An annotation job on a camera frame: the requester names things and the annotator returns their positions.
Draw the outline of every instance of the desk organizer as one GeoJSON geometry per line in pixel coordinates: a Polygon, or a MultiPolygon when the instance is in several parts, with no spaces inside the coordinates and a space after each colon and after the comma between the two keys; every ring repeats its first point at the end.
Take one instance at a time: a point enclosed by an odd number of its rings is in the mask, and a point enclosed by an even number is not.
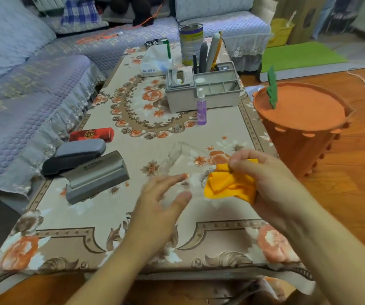
{"type": "Polygon", "coordinates": [[[323,87],[300,82],[277,83],[277,87],[276,109],[266,88],[254,93],[253,105],[281,160],[301,178],[313,172],[332,141],[350,126],[353,109],[323,87]]]}
{"type": "Polygon", "coordinates": [[[168,105],[172,113],[197,109],[197,88],[203,88],[208,108],[237,106],[240,81],[233,62],[218,64],[228,69],[194,74],[192,67],[170,69],[166,75],[168,105]]]}

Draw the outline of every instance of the sofa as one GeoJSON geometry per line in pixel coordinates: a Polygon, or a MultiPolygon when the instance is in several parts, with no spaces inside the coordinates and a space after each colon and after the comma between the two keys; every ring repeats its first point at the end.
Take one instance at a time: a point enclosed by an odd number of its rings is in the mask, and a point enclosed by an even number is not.
{"type": "Polygon", "coordinates": [[[260,65],[270,26],[251,14],[253,0],[174,0],[175,17],[148,27],[129,25],[57,38],[20,0],[0,0],[0,195],[22,213],[32,179],[75,128],[95,87],[128,47],[167,37],[200,22],[204,36],[222,30],[238,71],[260,65]]]}

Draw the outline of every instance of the wooden floor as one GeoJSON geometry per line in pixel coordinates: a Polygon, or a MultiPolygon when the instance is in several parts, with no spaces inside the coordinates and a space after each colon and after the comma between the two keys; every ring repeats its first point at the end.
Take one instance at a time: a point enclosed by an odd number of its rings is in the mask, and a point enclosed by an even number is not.
{"type": "MultiPolygon", "coordinates": [[[[365,78],[365,69],[354,73],[365,78]]],[[[258,84],[253,76],[242,76],[242,80],[246,86],[258,84]]],[[[365,86],[345,72],[294,80],[328,88],[356,110],[352,126],[342,132],[341,140],[334,142],[317,172],[304,184],[365,244],[365,86]]],[[[81,275],[34,276],[0,295],[0,304],[64,304],[83,282],[81,275]]],[[[206,305],[207,298],[223,297],[226,289],[231,289],[228,283],[140,282],[133,287],[129,299],[137,305],[206,305]]]]}

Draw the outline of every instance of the green mat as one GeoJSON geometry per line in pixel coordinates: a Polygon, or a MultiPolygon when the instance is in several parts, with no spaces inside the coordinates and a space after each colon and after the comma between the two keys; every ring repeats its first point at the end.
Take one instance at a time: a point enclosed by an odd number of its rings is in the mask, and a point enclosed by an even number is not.
{"type": "Polygon", "coordinates": [[[347,61],[343,56],[321,43],[308,42],[267,48],[263,54],[261,72],[267,72],[271,66],[274,66],[275,71],[281,71],[347,61]]]}

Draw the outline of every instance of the floral tablecloth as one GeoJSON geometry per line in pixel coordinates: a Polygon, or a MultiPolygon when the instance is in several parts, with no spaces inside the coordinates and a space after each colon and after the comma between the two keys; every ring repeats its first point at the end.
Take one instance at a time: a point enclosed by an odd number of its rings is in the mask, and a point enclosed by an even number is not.
{"type": "MultiPolygon", "coordinates": [[[[276,155],[258,114],[242,88],[238,107],[208,110],[208,123],[196,124],[195,111],[171,114],[165,77],[142,78],[144,48],[130,48],[108,79],[79,129],[112,127],[106,154],[118,150],[130,180],[75,205],[65,199],[68,181],[45,181],[0,249],[0,280],[12,272],[93,272],[124,238],[141,186],[159,174],[173,146],[184,152],[170,173],[187,173],[175,191],[195,192],[163,253],[143,279],[251,278],[287,280],[305,293],[314,281],[288,241],[237,198],[207,200],[206,176],[243,147],[276,155]]],[[[180,46],[171,45],[176,64],[180,46]]],[[[229,61],[222,48],[219,62],[229,61]]]]}

